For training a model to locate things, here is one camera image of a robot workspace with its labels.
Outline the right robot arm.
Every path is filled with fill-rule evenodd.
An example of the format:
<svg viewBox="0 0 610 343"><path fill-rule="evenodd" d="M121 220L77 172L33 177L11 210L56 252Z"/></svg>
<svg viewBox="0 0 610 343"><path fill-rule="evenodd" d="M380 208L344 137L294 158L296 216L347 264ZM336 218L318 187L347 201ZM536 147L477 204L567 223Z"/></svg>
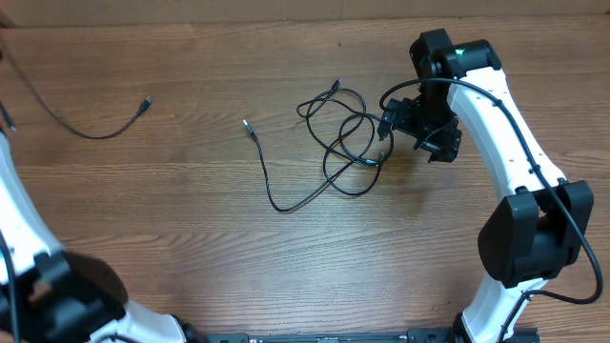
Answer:
<svg viewBox="0 0 610 343"><path fill-rule="evenodd" d="M498 55L485 40L454 44L446 30L430 30L409 50L418 95L380 99L377 129L411 135L436 162L456 159L470 133L493 181L498 204L478 234L485 270L474 300L453 325L411 329L411 342L536 342L516 322L530 300L581 253L594 196L550 160L521 116Z"/></svg>

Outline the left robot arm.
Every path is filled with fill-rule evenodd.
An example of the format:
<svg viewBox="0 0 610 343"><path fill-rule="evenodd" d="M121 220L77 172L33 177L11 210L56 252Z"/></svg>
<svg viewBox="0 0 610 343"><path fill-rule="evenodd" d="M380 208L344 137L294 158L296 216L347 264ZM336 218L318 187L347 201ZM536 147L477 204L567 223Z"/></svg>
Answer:
<svg viewBox="0 0 610 343"><path fill-rule="evenodd" d="M195 342L196 331L130 299L104 261L67 251L23 186L1 138L1 329L17 342Z"/></svg>

